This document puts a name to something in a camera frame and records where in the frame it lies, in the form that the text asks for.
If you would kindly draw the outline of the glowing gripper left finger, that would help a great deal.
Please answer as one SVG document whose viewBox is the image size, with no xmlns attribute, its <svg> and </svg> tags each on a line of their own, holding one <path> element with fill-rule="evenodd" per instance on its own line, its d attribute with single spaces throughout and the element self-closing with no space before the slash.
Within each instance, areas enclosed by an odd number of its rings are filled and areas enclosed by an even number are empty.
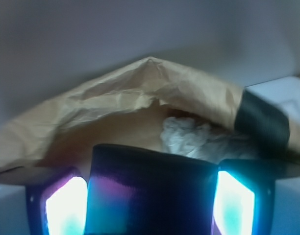
<svg viewBox="0 0 300 235">
<path fill-rule="evenodd" d="M 88 187 L 76 168 L 31 167 L 25 188 L 32 235 L 84 234 Z"/>
</svg>

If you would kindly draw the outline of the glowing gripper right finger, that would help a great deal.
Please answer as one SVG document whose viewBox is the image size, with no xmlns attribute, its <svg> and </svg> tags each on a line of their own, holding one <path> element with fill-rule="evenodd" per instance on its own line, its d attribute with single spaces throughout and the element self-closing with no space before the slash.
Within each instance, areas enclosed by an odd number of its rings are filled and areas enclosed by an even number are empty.
<svg viewBox="0 0 300 235">
<path fill-rule="evenodd" d="M 268 235 L 275 195 L 274 162 L 223 160 L 215 191 L 213 235 Z"/>
</svg>

